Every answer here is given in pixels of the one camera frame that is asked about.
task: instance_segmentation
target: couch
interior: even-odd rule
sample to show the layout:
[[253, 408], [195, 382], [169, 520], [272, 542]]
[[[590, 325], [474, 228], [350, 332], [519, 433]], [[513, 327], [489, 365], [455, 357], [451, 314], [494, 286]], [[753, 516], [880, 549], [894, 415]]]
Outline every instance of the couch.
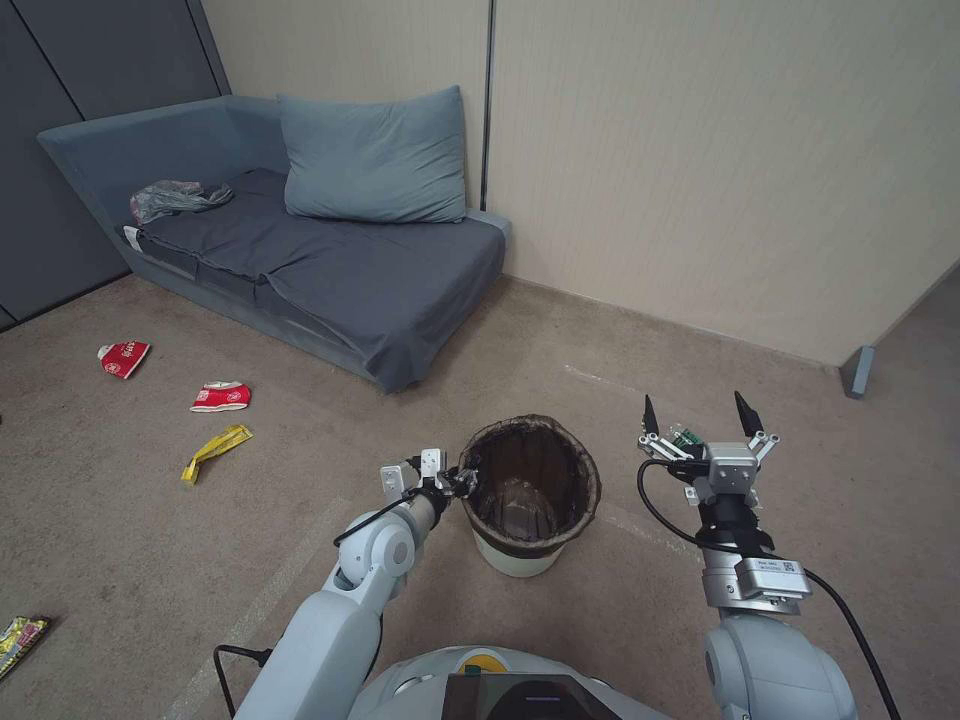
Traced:
[[[38, 140], [133, 272], [386, 392], [426, 377], [502, 270], [510, 223], [493, 213], [406, 224], [287, 214], [274, 100], [228, 95]], [[131, 194], [160, 179], [226, 182], [235, 195], [128, 238]]]

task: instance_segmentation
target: beige carpet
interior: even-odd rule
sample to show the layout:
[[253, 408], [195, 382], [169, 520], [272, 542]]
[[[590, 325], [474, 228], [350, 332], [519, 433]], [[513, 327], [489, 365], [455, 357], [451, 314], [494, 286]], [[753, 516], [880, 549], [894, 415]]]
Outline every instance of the beige carpet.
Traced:
[[[130, 338], [154, 348], [122, 382], [96, 350]], [[593, 454], [597, 521], [547, 574], [513, 580], [483, 562], [454, 508], [385, 613], [378, 667], [507, 645], [678, 718], [716, 717], [701, 650], [716, 613], [697, 553], [636, 496], [635, 442], [644, 392], [662, 423], [735, 438], [734, 389], [784, 439], [759, 485], [778, 550], [846, 596], [904, 717], [960, 715], [960, 277], [883, 342], [862, 402], [834, 369], [508, 280], [398, 395], [135, 277], [0, 335], [0, 366], [0, 621], [58, 619], [0, 684], [4, 718], [226, 717], [213, 646], [275, 642], [334, 563], [334, 535], [381, 504], [378, 467], [459, 452], [480, 426], [527, 412]], [[235, 379], [253, 388], [249, 409], [187, 411], [203, 382]], [[184, 487], [190, 455], [232, 422], [256, 437]], [[696, 527], [676, 481], [649, 484]], [[832, 603], [817, 594], [797, 624], [840, 663], [861, 717], [883, 717]], [[253, 673], [230, 673], [240, 694]]]

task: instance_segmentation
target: couch cushion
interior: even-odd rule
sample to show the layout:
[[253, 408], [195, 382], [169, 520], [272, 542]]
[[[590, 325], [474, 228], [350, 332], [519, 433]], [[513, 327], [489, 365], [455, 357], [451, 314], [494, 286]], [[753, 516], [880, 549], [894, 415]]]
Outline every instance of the couch cushion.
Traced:
[[293, 215], [380, 223], [466, 214], [460, 88], [357, 105], [280, 96]]
[[387, 391], [425, 377], [499, 276], [501, 230], [470, 218], [369, 224], [296, 217], [284, 210], [284, 180], [262, 169], [227, 180], [233, 201], [153, 221], [144, 228], [144, 251], [158, 246], [192, 258], [200, 281], [319, 326], [354, 350]]

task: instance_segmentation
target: gray door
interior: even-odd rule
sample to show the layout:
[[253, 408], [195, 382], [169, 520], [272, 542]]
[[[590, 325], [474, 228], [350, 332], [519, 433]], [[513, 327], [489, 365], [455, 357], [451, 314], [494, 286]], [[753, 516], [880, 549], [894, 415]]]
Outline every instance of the gray door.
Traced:
[[8, 0], [0, 2], [0, 88], [0, 306], [23, 320], [127, 265], [37, 143], [40, 130], [82, 118]]
[[14, 0], [84, 119], [220, 94], [186, 0]]

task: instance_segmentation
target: white trash can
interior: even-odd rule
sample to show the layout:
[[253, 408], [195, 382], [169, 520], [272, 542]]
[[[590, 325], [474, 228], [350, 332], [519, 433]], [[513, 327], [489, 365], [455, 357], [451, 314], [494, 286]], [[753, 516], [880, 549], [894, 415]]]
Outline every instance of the white trash can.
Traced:
[[476, 433], [460, 467], [479, 483], [463, 500], [477, 549], [511, 577], [533, 577], [593, 520], [600, 501], [597, 466], [556, 420], [523, 415]]

